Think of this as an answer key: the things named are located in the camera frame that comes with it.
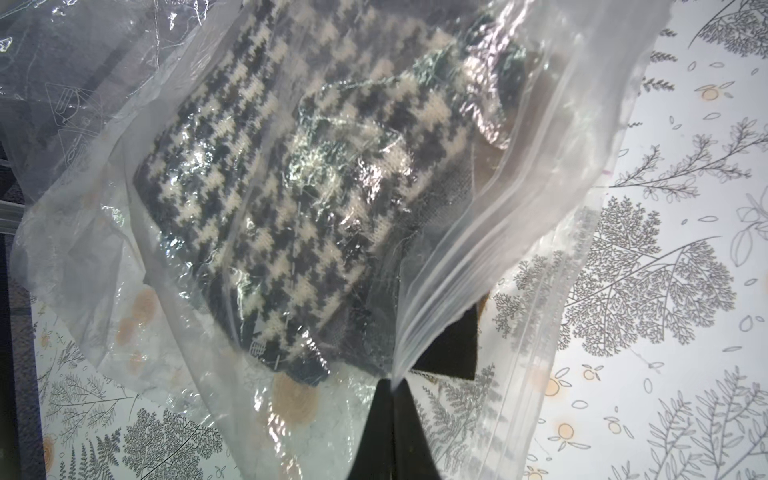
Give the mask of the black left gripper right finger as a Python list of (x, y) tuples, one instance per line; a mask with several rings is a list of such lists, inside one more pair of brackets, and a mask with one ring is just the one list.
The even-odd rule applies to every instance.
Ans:
[(394, 479), (440, 480), (409, 384), (393, 392)]

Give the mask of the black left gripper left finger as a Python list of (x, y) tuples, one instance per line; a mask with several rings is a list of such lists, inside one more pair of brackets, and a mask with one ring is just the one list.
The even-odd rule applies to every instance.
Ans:
[(395, 473), (394, 407), (391, 383), (377, 383), (348, 480), (390, 480)]

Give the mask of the black white houndstooth scarf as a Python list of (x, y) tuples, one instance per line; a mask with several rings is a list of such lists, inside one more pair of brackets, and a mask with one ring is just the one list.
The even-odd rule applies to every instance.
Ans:
[(137, 168), (222, 331), (317, 385), (392, 363), (399, 274), (502, 159), (538, 54), (506, 2), (253, 1)]

